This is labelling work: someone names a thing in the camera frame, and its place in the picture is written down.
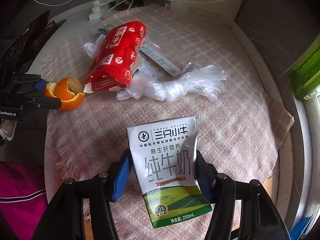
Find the red food package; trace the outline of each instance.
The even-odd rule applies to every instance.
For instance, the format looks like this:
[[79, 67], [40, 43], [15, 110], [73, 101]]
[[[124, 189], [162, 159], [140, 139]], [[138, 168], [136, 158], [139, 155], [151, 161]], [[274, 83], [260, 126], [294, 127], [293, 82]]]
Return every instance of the red food package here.
[[85, 92], [129, 87], [146, 27], [139, 21], [122, 24], [108, 32], [100, 54], [90, 68]]

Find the wooden floor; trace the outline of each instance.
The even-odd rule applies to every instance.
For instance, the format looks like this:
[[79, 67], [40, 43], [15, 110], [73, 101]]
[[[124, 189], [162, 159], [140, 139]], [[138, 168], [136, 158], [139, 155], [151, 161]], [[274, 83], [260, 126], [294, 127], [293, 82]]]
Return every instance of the wooden floor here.
[[[263, 184], [265, 190], [268, 192], [269, 196], [271, 196], [271, 190], [272, 190], [272, 175], [266, 180], [266, 182]], [[233, 227], [232, 230], [235, 230], [239, 228], [240, 222]], [[92, 227], [88, 220], [84, 220], [84, 230], [85, 230], [85, 239], [86, 240], [93, 240], [92, 235]]]

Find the black and white stripe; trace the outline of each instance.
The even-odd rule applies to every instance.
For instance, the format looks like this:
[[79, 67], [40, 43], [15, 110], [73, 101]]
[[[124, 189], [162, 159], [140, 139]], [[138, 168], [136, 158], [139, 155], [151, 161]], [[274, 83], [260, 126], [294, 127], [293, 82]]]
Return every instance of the black and white stripe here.
[[33, 199], [38, 197], [42, 194], [45, 194], [45, 189], [39, 190], [35, 193], [32, 193], [28, 196], [21, 196], [21, 197], [0, 197], [0, 203], [13, 203], [13, 202], [21, 202]]

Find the green grassland illustration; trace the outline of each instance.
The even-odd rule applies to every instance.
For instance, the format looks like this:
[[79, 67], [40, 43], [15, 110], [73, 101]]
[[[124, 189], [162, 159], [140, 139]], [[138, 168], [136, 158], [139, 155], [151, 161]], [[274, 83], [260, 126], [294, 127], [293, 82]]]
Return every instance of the green grassland illustration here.
[[[183, 222], [212, 211], [211, 205], [202, 197], [199, 186], [157, 188], [145, 193], [143, 199], [154, 228], [173, 224], [171, 218], [179, 217], [177, 222]], [[167, 206], [165, 215], [156, 216], [155, 208], [159, 205]]]

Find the orange ribbon banner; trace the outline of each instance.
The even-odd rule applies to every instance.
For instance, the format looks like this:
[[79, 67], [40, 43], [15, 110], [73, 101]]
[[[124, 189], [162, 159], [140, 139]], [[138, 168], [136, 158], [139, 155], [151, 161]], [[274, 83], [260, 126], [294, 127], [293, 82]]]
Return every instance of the orange ribbon banner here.
[[157, 185], [157, 187], [159, 187], [159, 186], [167, 185], [167, 184], [175, 182], [175, 181], [184, 181], [184, 180], [186, 180], [186, 177], [176, 177], [173, 179], [168, 179], [165, 181], [157, 182], [156, 185]]

